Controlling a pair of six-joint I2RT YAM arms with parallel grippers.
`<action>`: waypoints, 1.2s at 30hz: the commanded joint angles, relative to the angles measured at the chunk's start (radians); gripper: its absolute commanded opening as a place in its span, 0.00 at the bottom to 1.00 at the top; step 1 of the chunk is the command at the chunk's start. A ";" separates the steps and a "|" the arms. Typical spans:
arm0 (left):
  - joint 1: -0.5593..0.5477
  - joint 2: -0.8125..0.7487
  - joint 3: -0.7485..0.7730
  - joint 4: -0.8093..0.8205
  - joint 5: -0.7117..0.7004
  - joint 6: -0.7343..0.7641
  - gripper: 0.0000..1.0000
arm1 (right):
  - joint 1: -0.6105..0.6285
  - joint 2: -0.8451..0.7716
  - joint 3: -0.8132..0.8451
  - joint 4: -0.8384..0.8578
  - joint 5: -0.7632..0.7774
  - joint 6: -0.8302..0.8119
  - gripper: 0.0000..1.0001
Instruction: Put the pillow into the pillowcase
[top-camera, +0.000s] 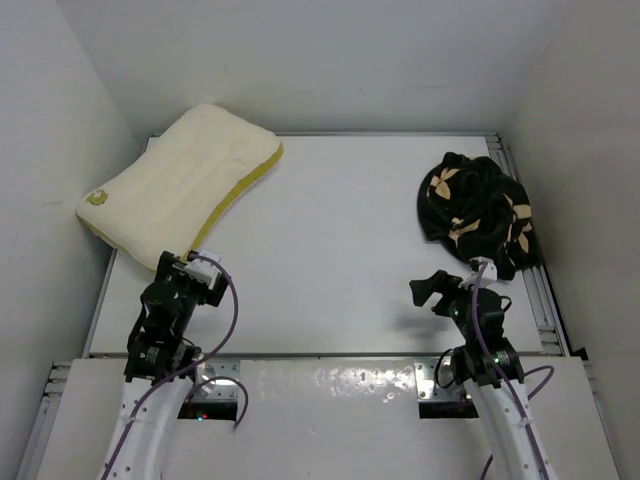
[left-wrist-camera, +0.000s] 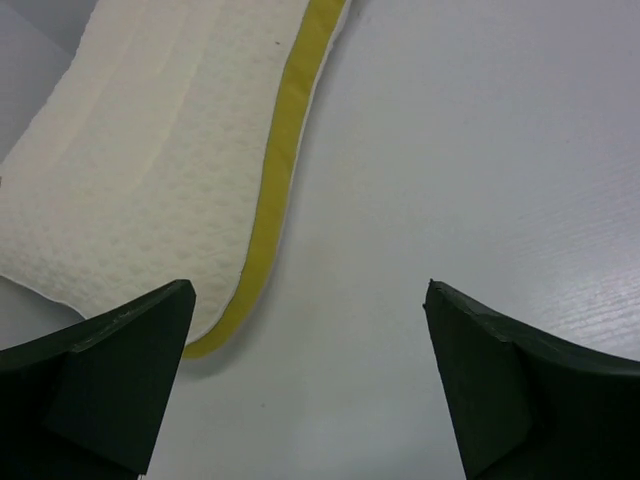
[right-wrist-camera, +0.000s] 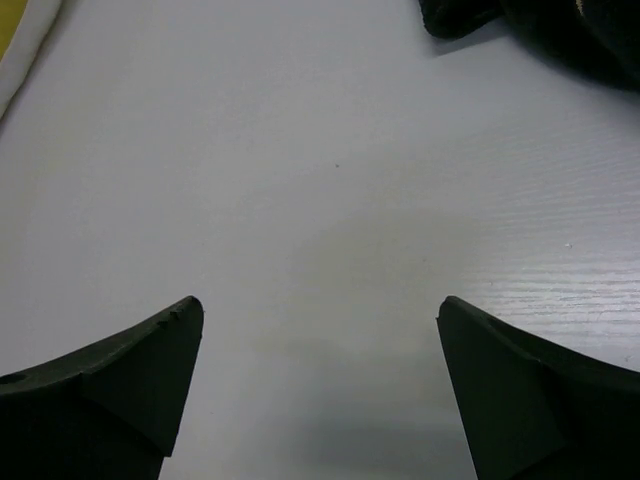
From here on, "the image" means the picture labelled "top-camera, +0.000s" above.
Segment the cream pillow with yellow edge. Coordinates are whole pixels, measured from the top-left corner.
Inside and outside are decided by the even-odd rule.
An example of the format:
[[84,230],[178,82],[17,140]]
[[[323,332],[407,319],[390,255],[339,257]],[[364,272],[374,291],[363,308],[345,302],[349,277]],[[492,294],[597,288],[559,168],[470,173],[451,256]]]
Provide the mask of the cream pillow with yellow edge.
[[80,200],[76,214],[96,236],[154,271],[163,252],[184,256],[198,249],[283,152],[274,133],[201,104]]

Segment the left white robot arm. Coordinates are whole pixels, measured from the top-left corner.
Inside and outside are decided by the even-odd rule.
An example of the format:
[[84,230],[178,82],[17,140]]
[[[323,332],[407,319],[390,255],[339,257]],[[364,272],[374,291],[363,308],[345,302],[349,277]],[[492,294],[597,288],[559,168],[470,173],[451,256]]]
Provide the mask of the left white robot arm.
[[160,479],[169,434],[196,383],[201,348],[184,339],[197,307],[217,307],[229,285],[220,257],[163,252],[140,295],[127,340],[120,408],[99,479]]

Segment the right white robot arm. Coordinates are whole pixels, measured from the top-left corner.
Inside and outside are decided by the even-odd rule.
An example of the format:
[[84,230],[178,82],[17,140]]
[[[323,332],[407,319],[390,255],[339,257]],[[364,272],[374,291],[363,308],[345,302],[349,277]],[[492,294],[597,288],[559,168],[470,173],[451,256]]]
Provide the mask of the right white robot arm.
[[432,295],[440,299],[432,312],[450,318],[464,338],[451,352],[453,382],[464,388],[477,412],[499,479],[555,479],[533,420],[525,372],[503,328],[509,302],[491,290],[486,261],[468,279],[436,271],[411,280],[413,303],[424,306]]

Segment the black floral plush pillowcase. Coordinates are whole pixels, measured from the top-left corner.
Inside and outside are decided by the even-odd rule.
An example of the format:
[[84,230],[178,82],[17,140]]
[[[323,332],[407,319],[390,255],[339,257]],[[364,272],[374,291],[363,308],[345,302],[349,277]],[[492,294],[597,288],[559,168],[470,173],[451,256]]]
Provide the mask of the black floral plush pillowcase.
[[459,261],[493,261],[500,280],[542,264],[524,187],[489,157],[447,152],[423,179],[417,217],[425,238]]

